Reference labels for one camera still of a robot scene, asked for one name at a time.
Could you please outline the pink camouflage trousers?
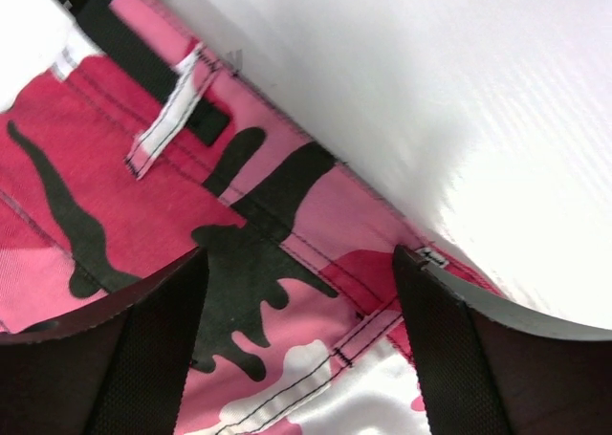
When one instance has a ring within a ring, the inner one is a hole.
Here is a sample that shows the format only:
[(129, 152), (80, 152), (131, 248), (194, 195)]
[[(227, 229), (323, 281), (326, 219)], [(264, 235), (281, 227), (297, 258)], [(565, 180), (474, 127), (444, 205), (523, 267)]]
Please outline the pink camouflage trousers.
[(235, 135), (176, 145), (187, 85), (116, 148), (70, 87), (101, 51), (76, 20), (53, 63), (1, 113), (1, 329), (14, 333), (137, 282), (203, 246), (208, 296), (180, 434), (426, 434), (392, 271), (403, 245), (469, 282), (331, 153), (282, 116), (157, 0), (167, 33), (215, 65)]

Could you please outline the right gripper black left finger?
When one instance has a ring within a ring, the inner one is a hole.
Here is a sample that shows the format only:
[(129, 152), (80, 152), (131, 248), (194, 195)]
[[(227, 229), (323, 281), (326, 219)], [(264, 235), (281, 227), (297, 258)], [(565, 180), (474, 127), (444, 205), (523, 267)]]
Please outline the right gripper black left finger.
[(1, 336), (4, 434), (171, 434), (206, 299), (206, 253)]

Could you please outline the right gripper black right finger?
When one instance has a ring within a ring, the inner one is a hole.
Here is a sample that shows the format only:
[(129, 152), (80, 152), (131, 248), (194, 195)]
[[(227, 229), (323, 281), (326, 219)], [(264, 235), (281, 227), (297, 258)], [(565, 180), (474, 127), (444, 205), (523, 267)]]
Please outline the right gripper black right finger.
[(432, 433), (610, 433), (610, 331), (525, 308), (403, 246), (392, 269)]

